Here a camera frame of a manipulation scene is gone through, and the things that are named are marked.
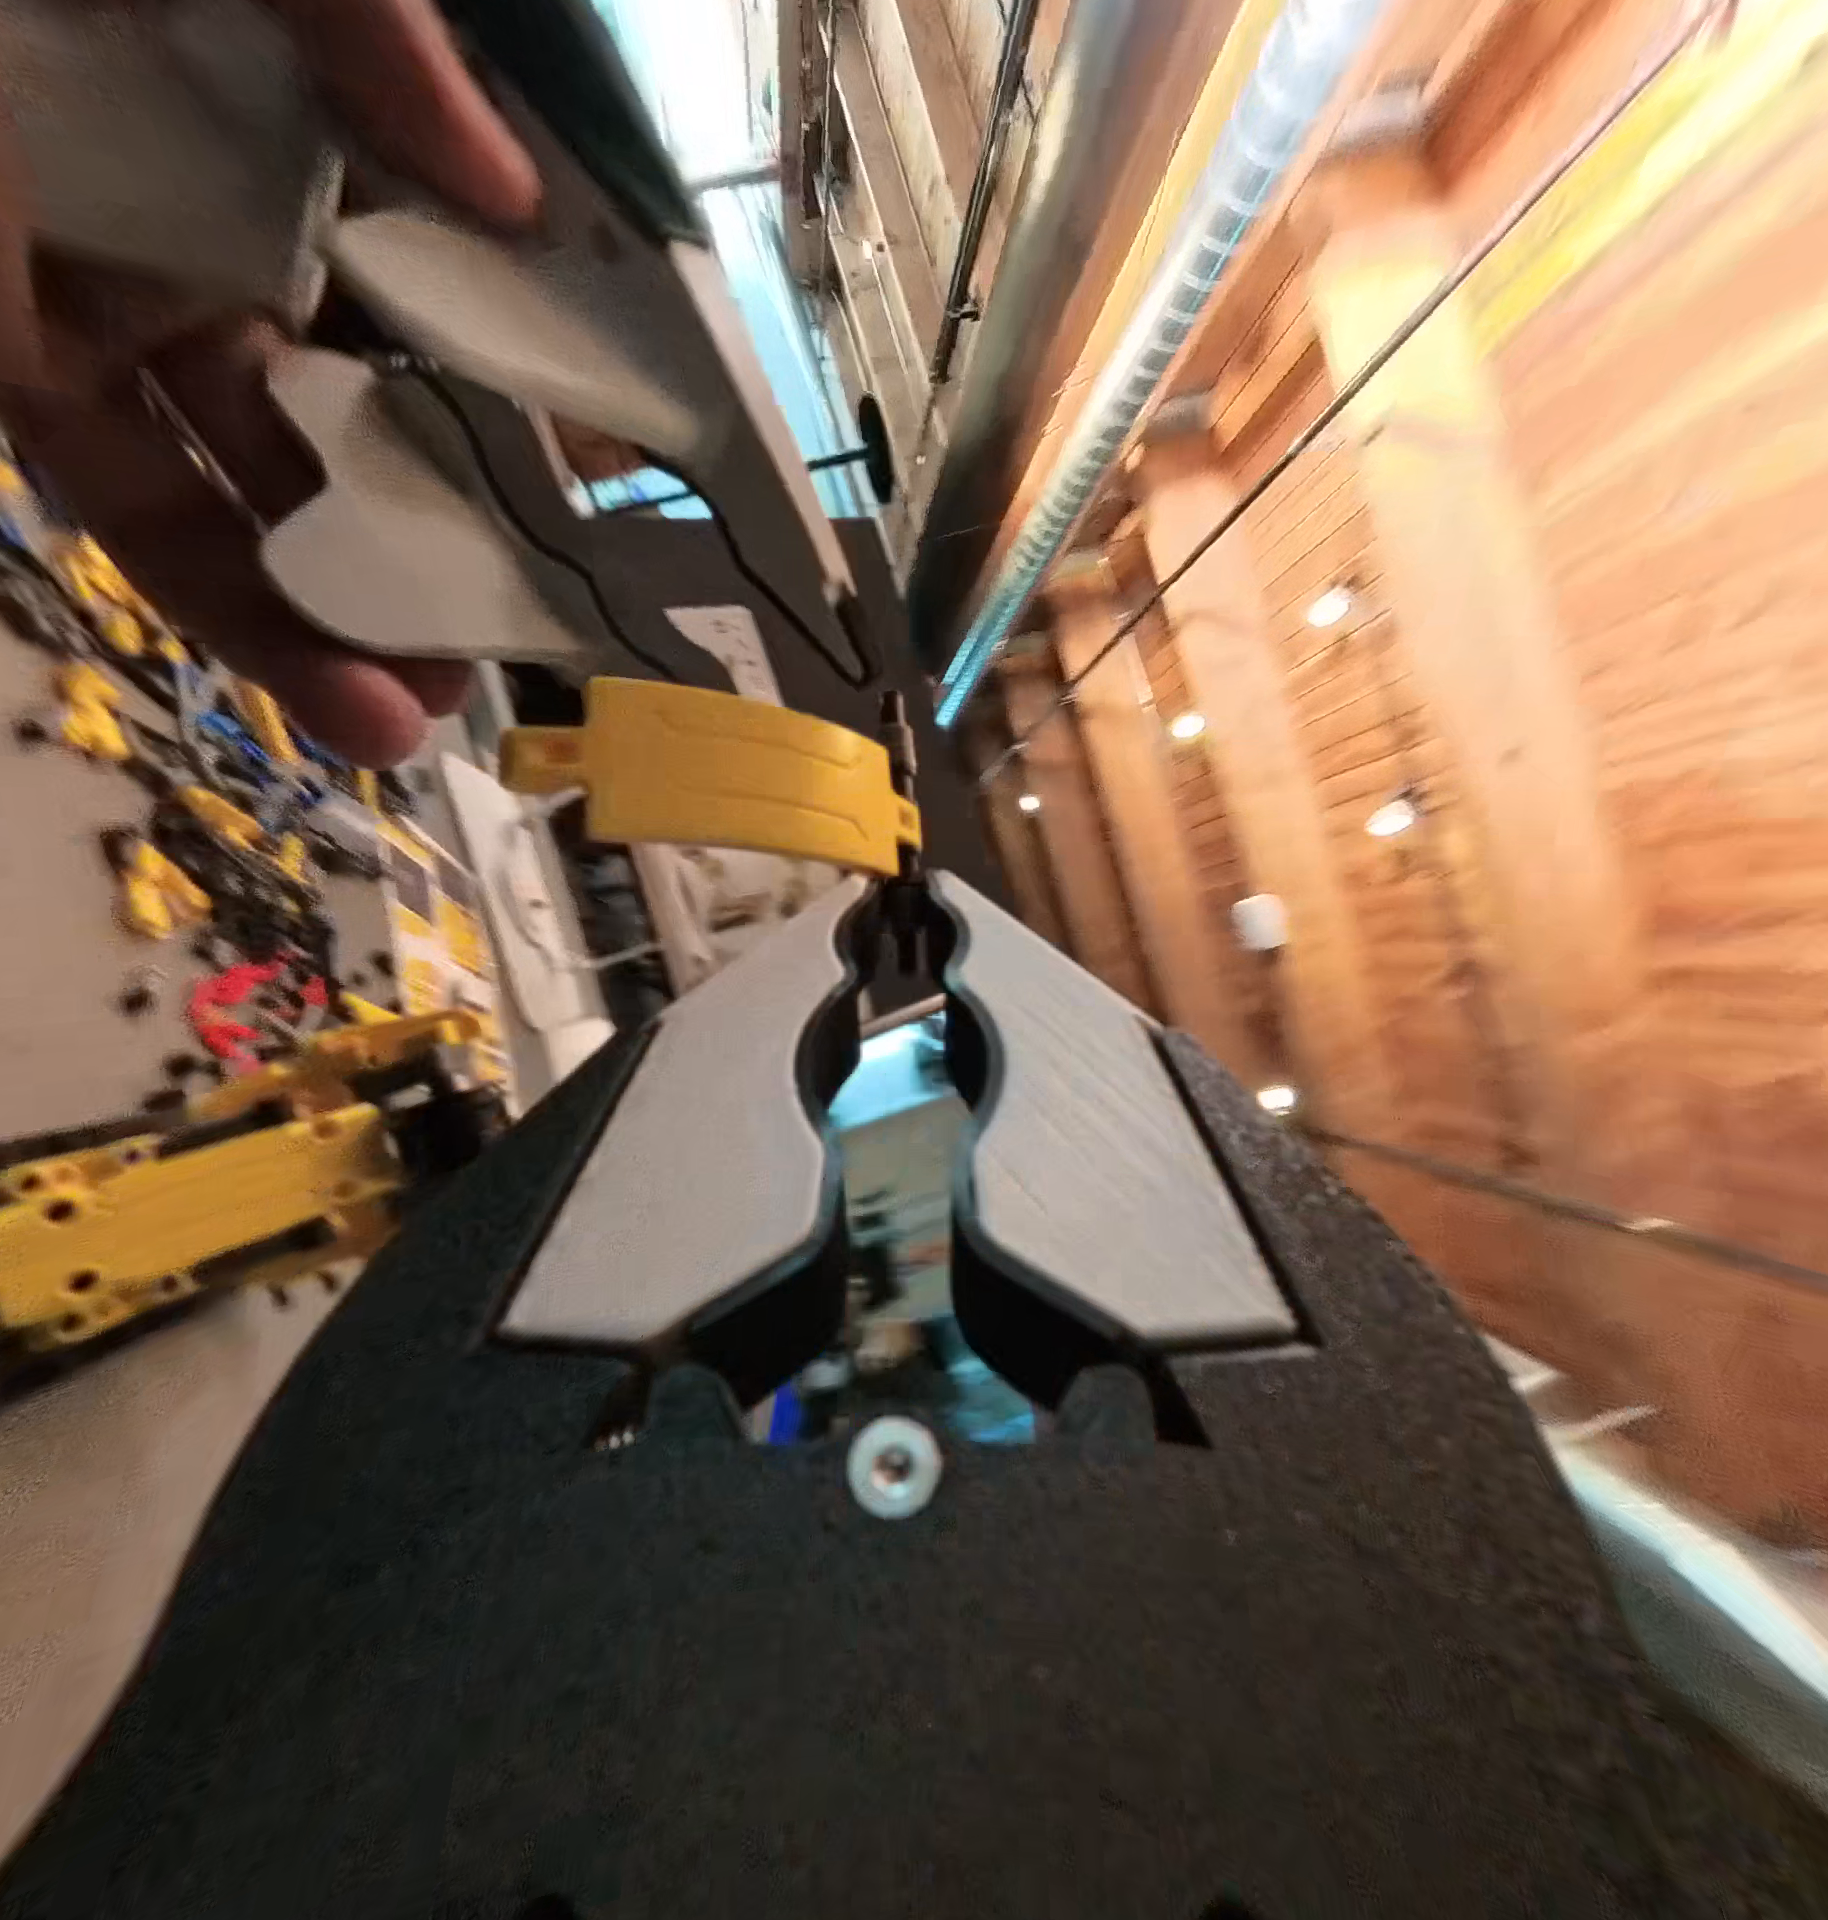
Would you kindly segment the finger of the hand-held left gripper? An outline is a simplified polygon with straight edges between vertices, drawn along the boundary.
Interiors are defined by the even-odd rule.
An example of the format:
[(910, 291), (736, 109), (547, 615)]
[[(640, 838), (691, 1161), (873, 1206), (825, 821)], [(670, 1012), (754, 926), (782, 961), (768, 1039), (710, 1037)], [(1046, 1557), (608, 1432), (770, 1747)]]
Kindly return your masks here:
[(878, 678), (855, 574), (706, 242), (511, 243), (430, 208), (343, 220), (337, 284), (419, 358), (641, 449), (710, 505), (750, 587), (840, 678)]
[(325, 488), (259, 563), (313, 626), (391, 659), (675, 671), (677, 631), (575, 511), (522, 406), (417, 360), (302, 349), (271, 399)]

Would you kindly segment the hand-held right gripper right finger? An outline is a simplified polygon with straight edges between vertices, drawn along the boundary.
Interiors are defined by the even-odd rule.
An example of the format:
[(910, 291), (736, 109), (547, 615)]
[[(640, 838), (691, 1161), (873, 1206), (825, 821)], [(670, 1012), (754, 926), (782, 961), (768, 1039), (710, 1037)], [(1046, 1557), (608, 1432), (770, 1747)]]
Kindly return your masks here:
[(1193, 1361), (1286, 1353), (1303, 1312), (1169, 1063), (1169, 1030), (965, 879), (928, 883), (943, 1056), (966, 1108), (951, 1312), (1043, 1409), (1091, 1369), (1188, 1409)]

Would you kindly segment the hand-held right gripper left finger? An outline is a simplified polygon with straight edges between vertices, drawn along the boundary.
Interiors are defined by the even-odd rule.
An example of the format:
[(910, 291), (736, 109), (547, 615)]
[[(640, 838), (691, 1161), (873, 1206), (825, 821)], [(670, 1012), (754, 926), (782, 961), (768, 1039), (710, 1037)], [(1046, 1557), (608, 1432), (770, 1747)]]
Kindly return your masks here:
[(744, 1407), (842, 1327), (848, 1203), (833, 1101), (860, 1056), (854, 926), (830, 893), (650, 1030), (512, 1286), (498, 1335), (665, 1371), (694, 1362)]

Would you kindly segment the yellow curved panel with axle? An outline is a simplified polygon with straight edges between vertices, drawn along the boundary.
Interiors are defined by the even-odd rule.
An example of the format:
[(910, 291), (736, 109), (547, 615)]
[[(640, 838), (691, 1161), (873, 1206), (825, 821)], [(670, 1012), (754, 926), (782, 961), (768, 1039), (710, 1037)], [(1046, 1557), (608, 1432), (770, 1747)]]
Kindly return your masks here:
[(810, 861), (879, 883), (898, 967), (926, 946), (917, 744), (905, 693), (873, 734), (736, 692), (595, 677), (577, 726), (501, 730), (498, 781), (523, 801), (580, 801), (597, 843)]

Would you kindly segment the yellow brick vehicle model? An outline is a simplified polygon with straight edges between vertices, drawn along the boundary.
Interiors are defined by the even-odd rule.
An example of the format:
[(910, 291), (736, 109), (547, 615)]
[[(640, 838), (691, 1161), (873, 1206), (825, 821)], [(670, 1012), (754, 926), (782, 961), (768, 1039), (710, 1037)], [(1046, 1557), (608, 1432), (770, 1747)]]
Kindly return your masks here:
[(507, 1129), (507, 1076), (496, 1017), (450, 1004), (322, 1030), (178, 1114), (0, 1142), (0, 1341), (372, 1259)]

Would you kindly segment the person's left hand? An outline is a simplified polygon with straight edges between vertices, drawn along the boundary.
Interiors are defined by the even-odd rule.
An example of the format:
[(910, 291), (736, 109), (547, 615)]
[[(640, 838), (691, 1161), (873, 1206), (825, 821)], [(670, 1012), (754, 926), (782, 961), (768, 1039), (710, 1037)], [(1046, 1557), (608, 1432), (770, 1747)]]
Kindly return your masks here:
[[(539, 168), (437, 4), (261, 11), (386, 174), (486, 224), (539, 217)], [(319, 483), (268, 391), (288, 349), (251, 309), (207, 314), (146, 281), (41, 262), (0, 81), (0, 422), (16, 449), (182, 633), (273, 692), (332, 752), (396, 764), (466, 700), (470, 667), (373, 659), (313, 628), (266, 581), (250, 513), (285, 516)]]

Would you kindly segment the yellow black sticker sheet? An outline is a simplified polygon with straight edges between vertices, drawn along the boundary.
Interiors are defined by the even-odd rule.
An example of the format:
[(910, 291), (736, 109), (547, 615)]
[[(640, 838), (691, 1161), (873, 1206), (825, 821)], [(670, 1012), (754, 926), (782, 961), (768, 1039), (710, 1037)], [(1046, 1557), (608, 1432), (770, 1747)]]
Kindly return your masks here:
[(402, 1014), (470, 1014), (478, 1024), (472, 1076), (511, 1095), (496, 949), (470, 868), (421, 826), (392, 819), (378, 823), (375, 852)]

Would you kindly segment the white rounded device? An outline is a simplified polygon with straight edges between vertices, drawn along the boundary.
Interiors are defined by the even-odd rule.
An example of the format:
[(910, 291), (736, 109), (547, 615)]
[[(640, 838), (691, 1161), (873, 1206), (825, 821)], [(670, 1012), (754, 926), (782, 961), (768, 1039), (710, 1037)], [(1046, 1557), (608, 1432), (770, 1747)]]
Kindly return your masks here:
[(459, 752), (439, 753), (437, 774), (519, 1024), (554, 1056), (584, 1058), (616, 1026), (566, 910), (547, 819)]

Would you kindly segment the black round lamp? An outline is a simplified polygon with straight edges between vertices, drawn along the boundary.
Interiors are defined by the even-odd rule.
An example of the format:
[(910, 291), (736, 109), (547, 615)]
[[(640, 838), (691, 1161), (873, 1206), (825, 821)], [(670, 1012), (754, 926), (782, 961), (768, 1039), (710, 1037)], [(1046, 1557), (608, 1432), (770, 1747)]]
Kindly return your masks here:
[(875, 391), (861, 391), (855, 399), (855, 444), (807, 460), (807, 468), (815, 476), (852, 466), (864, 476), (881, 507), (896, 502), (900, 491), (898, 464), (887, 435), (887, 420)]

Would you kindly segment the pile of mixed brick beams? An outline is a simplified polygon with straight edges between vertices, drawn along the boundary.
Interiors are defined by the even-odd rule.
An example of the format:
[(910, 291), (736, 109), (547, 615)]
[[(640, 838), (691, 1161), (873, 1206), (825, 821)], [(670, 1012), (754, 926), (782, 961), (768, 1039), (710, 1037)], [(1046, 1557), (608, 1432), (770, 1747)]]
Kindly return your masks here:
[(126, 792), (99, 829), (117, 921), (140, 938), (215, 930), (251, 958), (327, 941), (327, 887), (378, 885), (386, 848), (355, 774), (221, 667), (65, 523), (0, 426), (0, 631), (21, 651), (10, 749)]

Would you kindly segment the silver ventilation duct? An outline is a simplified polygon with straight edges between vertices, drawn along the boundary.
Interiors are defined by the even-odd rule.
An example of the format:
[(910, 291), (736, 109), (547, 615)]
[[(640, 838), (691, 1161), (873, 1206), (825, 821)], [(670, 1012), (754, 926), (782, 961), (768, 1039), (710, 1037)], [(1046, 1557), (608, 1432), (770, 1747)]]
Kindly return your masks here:
[(1246, 235), (1272, 209), (1336, 93), (1383, 31), (1388, 2), (1288, 2), (1259, 39), (1229, 102), (1210, 119), (1200, 157), (1182, 158), (1176, 209), (1078, 412), (1053, 447), (965, 631), (936, 678), (933, 705), (951, 733), (1046, 584), (1078, 520), (1156, 390), (1200, 324)]

